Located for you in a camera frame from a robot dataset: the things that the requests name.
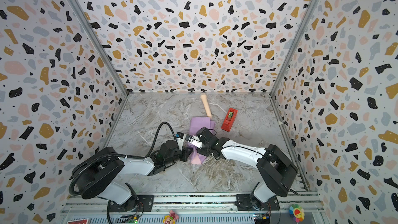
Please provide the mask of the red tape dispenser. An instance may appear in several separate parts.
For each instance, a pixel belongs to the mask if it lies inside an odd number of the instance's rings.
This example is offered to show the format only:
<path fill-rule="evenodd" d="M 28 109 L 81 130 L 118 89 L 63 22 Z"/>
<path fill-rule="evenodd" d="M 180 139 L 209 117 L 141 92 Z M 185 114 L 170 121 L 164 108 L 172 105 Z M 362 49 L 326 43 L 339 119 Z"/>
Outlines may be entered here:
<path fill-rule="evenodd" d="M 221 129 L 227 132 L 231 131 L 231 128 L 234 124 L 234 121 L 236 119 L 238 110 L 234 109 L 234 108 L 229 108 L 229 110 L 227 111 L 227 115 L 223 121 L 223 124 L 221 126 Z"/>

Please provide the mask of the pink wrapping paper sheet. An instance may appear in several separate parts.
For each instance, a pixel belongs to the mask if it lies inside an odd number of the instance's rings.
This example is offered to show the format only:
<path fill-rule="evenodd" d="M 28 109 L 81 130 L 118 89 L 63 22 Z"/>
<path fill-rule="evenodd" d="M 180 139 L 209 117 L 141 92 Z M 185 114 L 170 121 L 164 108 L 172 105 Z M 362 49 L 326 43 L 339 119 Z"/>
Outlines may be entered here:
<path fill-rule="evenodd" d="M 214 129 L 215 122 L 211 120 L 209 117 L 194 117 L 190 122 L 190 130 L 189 134 L 192 136 L 196 136 L 196 133 L 199 129 L 206 127 L 208 129 Z M 194 165 L 201 165 L 207 159 L 206 156 L 198 153 L 198 148 L 192 144 L 188 144 L 188 147 L 193 148 L 193 152 L 189 156 L 189 161 Z"/>

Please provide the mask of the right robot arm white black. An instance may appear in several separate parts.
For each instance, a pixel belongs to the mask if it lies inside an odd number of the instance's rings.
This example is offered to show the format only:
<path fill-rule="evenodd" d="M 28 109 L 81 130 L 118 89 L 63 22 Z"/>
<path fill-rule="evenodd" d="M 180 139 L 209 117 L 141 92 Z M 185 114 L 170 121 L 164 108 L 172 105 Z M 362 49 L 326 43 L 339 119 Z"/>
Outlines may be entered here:
<path fill-rule="evenodd" d="M 297 167 L 276 145 L 266 148 L 251 147 L 227 138 L 217 138 L 210 129 L 203 127 L 191 139 L 196 141 L 198 152 L 217 159 L 235 160 L 259 171 L 263 178 L 252 195 L 265 203 L 274 196 L 286 197 L 298 174 Z"/>

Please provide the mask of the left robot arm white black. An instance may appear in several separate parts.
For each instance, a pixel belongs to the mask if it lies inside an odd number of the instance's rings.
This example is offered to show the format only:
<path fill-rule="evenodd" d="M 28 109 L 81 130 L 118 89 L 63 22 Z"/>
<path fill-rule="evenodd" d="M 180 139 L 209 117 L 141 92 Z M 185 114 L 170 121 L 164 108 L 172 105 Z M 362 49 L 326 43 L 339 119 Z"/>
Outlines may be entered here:
<path fill-rule="evenodd" d="M 129 184 L 116 183 L 115 178 L 119 174 L 156 175 L 178 161 L 186 162 L 192 152 L 193 148 L 179 147 L 175 140 L 163 143 L 148 157 L 124 155 L 112 147 L 106 147 L 73 170 L 69 194 L 83 199 L 99 197 L 119 205 L 126 204 L 136 196 Z"/>

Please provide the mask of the beige toy microphone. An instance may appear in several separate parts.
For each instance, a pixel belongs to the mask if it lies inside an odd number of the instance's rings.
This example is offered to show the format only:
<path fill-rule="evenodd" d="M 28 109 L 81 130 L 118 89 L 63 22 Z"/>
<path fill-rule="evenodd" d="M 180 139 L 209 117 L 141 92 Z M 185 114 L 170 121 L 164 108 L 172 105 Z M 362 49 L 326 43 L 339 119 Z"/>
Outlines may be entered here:
<path fill-rule="evenodd" d="M 200 95 L 200 99 L 202 100 L 202 103 L 204 105 L 207 117 L 208 118 L 212 118 L 211 110 L 210 110 L 209 103 L 208 103 L 208 100 L 207 100 L 207 95 L 205 93 L 202 93 Z"/>

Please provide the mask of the pink yellow flower toy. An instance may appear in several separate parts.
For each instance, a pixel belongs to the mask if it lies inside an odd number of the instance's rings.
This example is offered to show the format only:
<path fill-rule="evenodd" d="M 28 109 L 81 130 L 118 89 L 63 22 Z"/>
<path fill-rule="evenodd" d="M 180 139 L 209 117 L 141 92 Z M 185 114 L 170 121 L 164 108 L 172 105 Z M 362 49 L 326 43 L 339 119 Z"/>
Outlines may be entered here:
<path fill-rule="evenodd" d="M 164 224 L 176 224 L 179 220 L 179 216 L 172 210 L 169 211 L 169 214 L 163 218 Z"/>

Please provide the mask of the rainbow flower toy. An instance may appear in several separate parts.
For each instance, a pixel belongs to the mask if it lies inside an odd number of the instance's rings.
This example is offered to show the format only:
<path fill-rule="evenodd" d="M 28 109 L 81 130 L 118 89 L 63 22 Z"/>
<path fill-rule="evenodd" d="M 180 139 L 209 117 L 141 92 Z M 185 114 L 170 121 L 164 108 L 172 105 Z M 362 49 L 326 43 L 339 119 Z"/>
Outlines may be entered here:
<path fill-rule="evenodd" d="M 305 219 L 305 211 L 304 209 L 298 204 L 292 204 L 289 207 L 289 214 L 293 218 L 296 223 L 303 222 Z"/>

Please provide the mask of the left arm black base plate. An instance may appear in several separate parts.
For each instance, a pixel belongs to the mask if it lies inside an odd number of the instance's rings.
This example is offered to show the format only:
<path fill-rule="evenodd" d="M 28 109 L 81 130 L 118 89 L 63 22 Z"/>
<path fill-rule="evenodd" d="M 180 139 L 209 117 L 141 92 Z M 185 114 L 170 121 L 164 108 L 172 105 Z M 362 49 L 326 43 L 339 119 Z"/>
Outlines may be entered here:
<path fill-rule="evenodd" d="M 154 203 L 154 195 L 137 195 L 130 197 L 125 203 L 117 204 L 111 201 L 107 207 L 109 213 L 127 213 L 136 214 L 151 212 Z"/>

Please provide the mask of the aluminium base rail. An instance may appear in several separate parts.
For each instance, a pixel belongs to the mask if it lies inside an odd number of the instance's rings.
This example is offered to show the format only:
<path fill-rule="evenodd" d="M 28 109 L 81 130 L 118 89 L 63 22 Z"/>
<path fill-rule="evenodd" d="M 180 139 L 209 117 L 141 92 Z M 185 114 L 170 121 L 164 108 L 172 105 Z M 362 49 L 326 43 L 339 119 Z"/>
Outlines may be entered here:
<path fill-rule="evenodd" d="M 140 194 L 138 205 L 127 212 L 103 199 L 71 197 L 61 211 L 58 223 L 85 219 L 89 224 L 161 224 L 164 217 L 174 211 L 179 224 L 294 224 L 294 206 L 303 212 L 304 224 L 329 222 L 315 192 L 273 197 L 260 209 L 249 207 L 248 195 L 247 192 Z"/>

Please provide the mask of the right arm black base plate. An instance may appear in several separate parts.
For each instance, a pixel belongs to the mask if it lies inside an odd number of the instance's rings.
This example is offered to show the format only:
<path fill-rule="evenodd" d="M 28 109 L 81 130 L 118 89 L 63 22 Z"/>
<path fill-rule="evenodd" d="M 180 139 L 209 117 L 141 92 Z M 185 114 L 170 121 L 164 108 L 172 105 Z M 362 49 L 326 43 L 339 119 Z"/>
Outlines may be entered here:
<path fill-rule="evenodd" d="M 238 211 L 278 211 L 280 209 L 276 196 L 271 197 L 267 202 L 263 203 L 253 194 L 238 194 L 236 202 Z"/>

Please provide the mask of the aluminium corner post left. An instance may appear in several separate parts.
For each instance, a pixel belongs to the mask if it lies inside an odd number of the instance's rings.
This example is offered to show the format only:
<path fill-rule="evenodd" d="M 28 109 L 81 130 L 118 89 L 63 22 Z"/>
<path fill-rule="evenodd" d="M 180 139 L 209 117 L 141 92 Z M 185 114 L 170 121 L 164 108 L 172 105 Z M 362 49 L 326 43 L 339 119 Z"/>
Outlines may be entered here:
<path fill-rule="evenodd" d="M 79 2 L 77 0 L 67 0 L 71 8 L 73 9 L 77 19 L 80 21 L 81 26 L 87 33 L 89 39 L 91 40 L 94 48 L 96 51 L 99 52 L 104 64 L 107 66 L 107 69 L 109 73 L 111 74 L 112 78 L 115 81 L 115 84 L 118 86 L 119 90 L 121 93 L 124 95 L 124 97 L 128 96 L 128 91 L 125 89 L 119 75 L 117 74 L 111 60 L 109 59 L 105 49 L 101 45 L 100 41 L 98 40 L 95 32 L 93 31 L 93 28 L 90 25 L 89 20 L 86 18 L 83 9 L 81 8 Z"/>

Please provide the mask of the aluminium corner post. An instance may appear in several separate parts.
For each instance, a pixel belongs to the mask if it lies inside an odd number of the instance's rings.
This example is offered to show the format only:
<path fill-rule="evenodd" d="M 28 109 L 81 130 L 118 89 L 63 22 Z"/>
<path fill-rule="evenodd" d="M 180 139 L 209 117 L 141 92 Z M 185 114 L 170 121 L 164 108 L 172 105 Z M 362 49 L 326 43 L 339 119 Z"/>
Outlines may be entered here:
<path fill-rule="evenodd" d="M 279 74 L 275 80 L 275 83 L 272 87 L 272 90 L 270 92 L 270 97 L 273 98 L 278 91 L 278 86 L 281 84 L 283 77 L 284 77 L 284 73 L 288 70 L 288 65 L 290 64 L 290 62 L 293 59 L 293 56 L 296 52 L 296 49 L 298 48 L 298 45 L 301 41 L 302 36 L 304 35 L 306 28 L 311 20 L 311 16 L 315 11 L 315 8 L 318 4 L 319 0 L 310 0 L 309 4 L 308 4 L 308 8 L 303 16 L 302 21 L 300 22 L 300 25 L 298 26 L 297 32 L 294 36 L 294 39 L 292 41 L 292 44 L 288 50 L 287 56 L 285 61 L 283 62 L 282 66 L 280 67 L 280 71 Z"/>
<path fill-rule="evenodd" d="M 124 95 L 124 97 L 128 96 L 128 91 L 125 89 L 119 75 L 117 74 L 111 60 L 109 59 L 105 49 L 101 45 L 100 41 L 98 40 L 95 32 L 93 31 L 93 28 L 90 25 L 89 20 L 86 18 L 83 9 L 81 8 L 79 2 L 77 0 L 67 0 L 71 8 L 73 9 L 77 19 L 80 21 L 81 26 L 87 33 L 89 39 L 91 40 L 94 48 L 96 51 L 99 52 L 104 64 L 107 66 L 107 69 L 109 73 L 111 74 L 112 78 L 115 81 L 115 84 L 118 86 L 119 90 L 121 93 Z"/>

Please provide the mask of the aluminium corner post right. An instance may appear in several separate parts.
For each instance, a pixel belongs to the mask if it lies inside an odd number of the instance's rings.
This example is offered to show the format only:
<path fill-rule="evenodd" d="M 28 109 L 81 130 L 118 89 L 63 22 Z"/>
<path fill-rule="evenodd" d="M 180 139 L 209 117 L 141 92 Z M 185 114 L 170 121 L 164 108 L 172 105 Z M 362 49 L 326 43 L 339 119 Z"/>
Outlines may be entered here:
<path fill-rule="evenodd" d="M 283 77 L 284 77 L 284 73 L 288 70 L 288 65 L 290 64 L 290 62 L 293 59 L 293 56 L 296 52 L 296 49 L 298 48 L 298 45 L 301 41 L 302 36 L 304 35 L 306 28 L 311 20 L 311 16 L 315 11 L 315 8 L 318 4 L 319 0 L 310 0 L 309 4 L 308 4 L 308 8 L 303 16 L 302 21 L 300 22 L 300 25 L 298 26 L 297 32 L 294 36 L 294 39 L 292 41 L 292 44 L 288 50 L 287 56 L 285 61 L 283 62 L 282 66 L 280 67 L 280 71 L 279 74 L 275 80 L 275 83 L 272 87 L 272 90 L 270 92 L 270 97 L 273 98 L 278 91 L 278 86 L 281 84 Z"/>

